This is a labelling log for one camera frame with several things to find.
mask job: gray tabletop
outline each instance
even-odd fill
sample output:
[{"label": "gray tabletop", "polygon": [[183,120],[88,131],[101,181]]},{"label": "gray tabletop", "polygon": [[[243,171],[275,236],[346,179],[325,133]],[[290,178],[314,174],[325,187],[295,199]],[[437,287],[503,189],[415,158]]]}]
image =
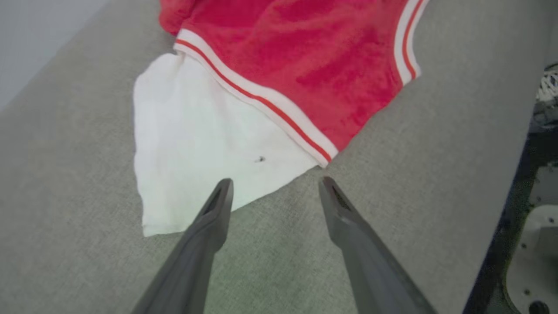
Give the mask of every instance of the gray tabletop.
[{"label": "gray tabletop", "polygon": [[[233,213],[206,313],[356,312],[323,175],[435,308],[460,312],[525,140],[549,7],[431,1],[415,34],[423,76],[327,169]],[[173,42],[158,8],[111,2],[0,112],[0,312],[129,312],[180,237],[142,237],[133,173],[133,83]]]}]

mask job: red stripe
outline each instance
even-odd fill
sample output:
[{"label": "red stripe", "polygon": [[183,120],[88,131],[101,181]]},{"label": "red stripe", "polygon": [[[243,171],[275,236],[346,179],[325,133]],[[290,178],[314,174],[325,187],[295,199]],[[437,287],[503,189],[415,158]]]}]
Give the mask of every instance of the red stripe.
[{"label": "red stripe", "polygon": [[269,100],[260,97],[260,96],[256,96],[253,94],[248,93],[247,91],[245,91],[244,89],[242,89],[241,87],[239,87],[238,85],[234,84],[233,82],[231,82],[228,78],[225,77],[225,75],[223,75],[221,72],[219,72],[219,70],[217,70],[217,68],[213,65],[213,63],[211,63],[211,61],[209,61],[209,58],[203,53],[201,52],[200,49],[198,49],[196,46],[192,45],[191,43],[182,40],[182,39],[176,39],[176,43],[180,44],[180,45],[184,45],[192,50],[194,50],[196,53],[198,53],[202,58],[205,59],[205,61],[209,64],[209,66],[217,73],[217,75],[223,80],[225,81],[227,84],[229,84],[230,86],[232,86],[234,89],[236,89],[237,91],[241,92],[244,96],[251,98],[251,99],[255,99],[261,103],[263,103],[264,105],[266,105],[269,109],[271,109],[275,114],[277,114],[278,116],[280,116],[283,120],[285,120],[285,122],[288,123],[288,125],[290,125],[299,135],[301,138],[303,138],[310,146],[312,146],[312,148],[314,148],[315,150],[317,150],[327,161],[328,163],[331,162],[331,157],[329,156],[329,154],[323,149],[321,148],[318,144],[316,144],[314,141],[312,141],[308,135],[306,135],[302,129],[300,129],[300,127],[291,119],[289,118],[289,116],[287,114],[285,114],[283,111],[281,111],[279,108],[277,108],[274,104],[272,104]]},{"label": "red stripe", "polygon": [[407,40],[409,38],[409,33],[411,32],[411,25],[413,24],[413,21],[415,20],[415,17],[417,15],[417,12],[419,11],[419,8],[422,4],[422,1],[424,1],[424,0],[419,0],[415,9],[413,10],[413,14],[411,15],[411,18],[409,19],[409,24],[407,24],[407,29],[405,29],[405,35],[403,37],[403,59],[405,60],[405,64],[407,65],[407,68],[409,69],[409,72],[411,72],[411,79],[415,79],[417,77],[417,73],[415,71],[415,68],[413,68],[413,66],[411,65],[411,62],[409,61],[409,55],[407,54]]}]

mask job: white garment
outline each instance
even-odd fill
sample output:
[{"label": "white garment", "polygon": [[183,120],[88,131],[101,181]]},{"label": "white garment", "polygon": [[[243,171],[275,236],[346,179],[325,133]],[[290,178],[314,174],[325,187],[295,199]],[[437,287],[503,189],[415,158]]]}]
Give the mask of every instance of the white garment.
[{"label": "white garment", "polygon": [[223,178],[234,181],[236,210],[318,164],[189,56],[155,60],[133,101],[145,236],[184,231]]}]

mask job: clothing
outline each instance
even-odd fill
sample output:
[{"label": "clothing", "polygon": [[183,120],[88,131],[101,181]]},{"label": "clothing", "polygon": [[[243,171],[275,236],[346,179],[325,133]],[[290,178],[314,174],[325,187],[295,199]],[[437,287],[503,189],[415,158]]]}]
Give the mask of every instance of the clothing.
[{"label": "clothing", "polygon": [[214,186],[233,210],[327,166],[420,75],[428,0],[161,0],[177,35],[134,87],[144,235],[185,230]]}]

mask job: red velvet fabric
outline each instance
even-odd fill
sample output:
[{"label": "red velvet fabric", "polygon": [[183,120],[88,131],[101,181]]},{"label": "red velvet fabric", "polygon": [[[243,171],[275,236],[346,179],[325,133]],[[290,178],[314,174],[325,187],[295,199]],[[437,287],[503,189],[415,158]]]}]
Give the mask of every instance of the red velvet fabric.
[{"label": "red velvet fabric", "polygon": [[341,151],[403,86],[393,49],[406,2],[161,0],[160,23],[288,97]]}]

